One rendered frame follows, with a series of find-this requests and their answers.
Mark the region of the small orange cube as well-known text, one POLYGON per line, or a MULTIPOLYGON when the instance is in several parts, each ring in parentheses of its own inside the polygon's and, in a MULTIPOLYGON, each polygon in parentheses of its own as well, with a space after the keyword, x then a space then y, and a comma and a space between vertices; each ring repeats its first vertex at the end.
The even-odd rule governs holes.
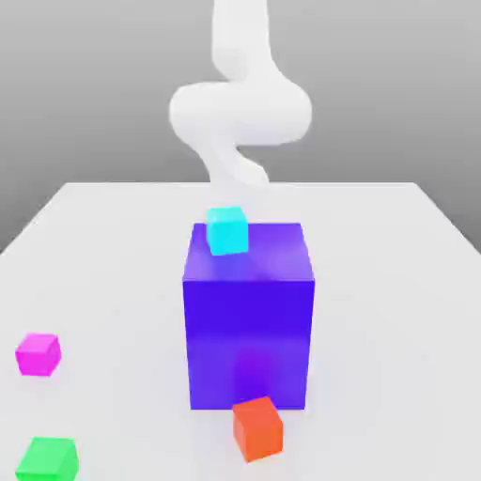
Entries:
POLYGON ((236 404, 232 411, 234 439, 246 462, 283 451, 284 424, 268 396, 236 404))

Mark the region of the small magenta cube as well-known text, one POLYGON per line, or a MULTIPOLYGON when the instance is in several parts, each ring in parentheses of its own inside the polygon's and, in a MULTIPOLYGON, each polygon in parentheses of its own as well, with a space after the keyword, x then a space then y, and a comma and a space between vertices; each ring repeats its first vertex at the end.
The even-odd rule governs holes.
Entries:
POLYGON ((27 334, 16 348, 15 357, 23 376, 50 377, 62 357, 58 336, 27 334))

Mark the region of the large blue box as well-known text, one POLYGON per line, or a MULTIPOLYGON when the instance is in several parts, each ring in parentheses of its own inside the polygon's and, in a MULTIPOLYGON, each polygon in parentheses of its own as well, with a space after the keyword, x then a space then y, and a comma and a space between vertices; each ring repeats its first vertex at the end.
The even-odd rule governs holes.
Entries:
POLYGON ((193 227, 182 278, 190 405, 263 396, 305 406, 315 276, 300 224, 251 224, 249 249, 213 256, 193 227))

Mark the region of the small green cube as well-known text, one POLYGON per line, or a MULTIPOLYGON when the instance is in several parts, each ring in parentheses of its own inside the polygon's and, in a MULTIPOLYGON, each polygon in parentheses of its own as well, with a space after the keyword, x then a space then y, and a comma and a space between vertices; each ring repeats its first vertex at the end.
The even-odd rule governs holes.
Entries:
POLYGON ((73 439, 34 437, 15 470, 17 481, 75 481, 79 458, 73 439))

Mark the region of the small cyan cube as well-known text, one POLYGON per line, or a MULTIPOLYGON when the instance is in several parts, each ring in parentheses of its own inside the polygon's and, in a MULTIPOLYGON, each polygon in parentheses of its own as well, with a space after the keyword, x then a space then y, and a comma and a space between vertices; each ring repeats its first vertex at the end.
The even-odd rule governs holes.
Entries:
POLYGON ((214 256, 248 251, 248 221, 241 207, 208 209, 206 229, 209 249, 214 256))

